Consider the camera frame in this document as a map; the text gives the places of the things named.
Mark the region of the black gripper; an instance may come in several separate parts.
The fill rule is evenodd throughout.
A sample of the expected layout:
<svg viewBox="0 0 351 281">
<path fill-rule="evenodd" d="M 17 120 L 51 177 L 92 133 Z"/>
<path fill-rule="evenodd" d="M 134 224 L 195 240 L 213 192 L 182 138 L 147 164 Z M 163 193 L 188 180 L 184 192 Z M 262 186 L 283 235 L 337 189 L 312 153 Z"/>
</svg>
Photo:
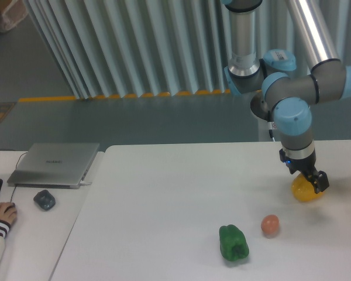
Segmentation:
<svg viewBox="0 0 351 281">
<path fill-rule="evenodd" d="M 324 171 L 317 171 L 315 168 L 316 153 L 312 151 L 307 157 L 301 156 L 300 159 L 289 157 L 284 149 L 279 151 L 280 160 L 288 167 L 289 172 L 294 174 L 299 171 L 307 177 L 312 184 L 315 194 L 324 192 L 329 187 L 328 176 Z"/>
</svg>

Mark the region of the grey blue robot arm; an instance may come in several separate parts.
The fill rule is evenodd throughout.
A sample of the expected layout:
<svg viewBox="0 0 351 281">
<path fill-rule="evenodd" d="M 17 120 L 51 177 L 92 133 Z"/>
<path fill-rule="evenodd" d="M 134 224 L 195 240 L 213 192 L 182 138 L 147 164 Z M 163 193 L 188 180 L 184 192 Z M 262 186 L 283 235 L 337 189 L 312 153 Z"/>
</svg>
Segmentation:
<svg viewBox="0 0 351 281">
<path fill-rule="evenodd" d="M 245 94 L 260 90 L 251 110 L 275 124 L 282 148 L 280 160 L 290 173 L 299 172 L 315 193 L 329 187 L 325 172 L 315 167 L 310 106 L 351 97 L 351 66 L 342 64 L 324 17 L 314 1 L 287 1 L 292 22 L 305 47 L 310 73 L 292 78 L 294 55 L 283 49 L 256 54 L 256 11 L 260 1 L 223 1 L 229 12 L 232 55 L 224 72 L 230 91 Z"/>
</svg>

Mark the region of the person's hand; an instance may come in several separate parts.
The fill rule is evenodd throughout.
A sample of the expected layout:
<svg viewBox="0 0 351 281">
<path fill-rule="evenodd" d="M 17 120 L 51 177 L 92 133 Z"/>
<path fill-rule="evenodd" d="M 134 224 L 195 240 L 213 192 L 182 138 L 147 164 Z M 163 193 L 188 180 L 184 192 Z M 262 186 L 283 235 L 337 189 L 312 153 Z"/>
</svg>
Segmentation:
<svg viewBox="0 0 351 281">
<path fill-rule="evenodd" d="M 11 226 L 17 219 L 17 213 L 11 215 L 4 214 L 6 207 L 10 205 L 10 203 L 11 202 L 0 203 L 0 221 L 3 221 Z"/>
</svg>

